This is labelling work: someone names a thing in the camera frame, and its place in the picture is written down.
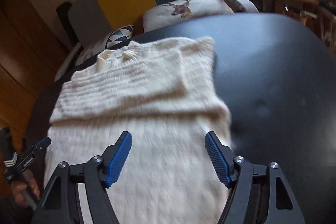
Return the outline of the person's left hand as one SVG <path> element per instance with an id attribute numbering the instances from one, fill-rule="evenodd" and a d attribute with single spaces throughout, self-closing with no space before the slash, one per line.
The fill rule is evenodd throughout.
<path id="1" fill-rule="evenodd" d="M 25 174 L 27 175 L 28 182 L 22 182 L 22 181 L 15 181 L 11 183 L 11 190 L 12 190 L 12 195 L 17 203 L 17 205 L 21 207 L 29 207 L 29 202 L 26 200 L 22 192 L 27 189 L 29 186 L 30 189 L 32 190 L 33 194 L 37 197 L 40 196 L 40 190 L 37 184 L 37 181 L 34 178 L 33 173 L 28 169 L 26 170 Z"/>

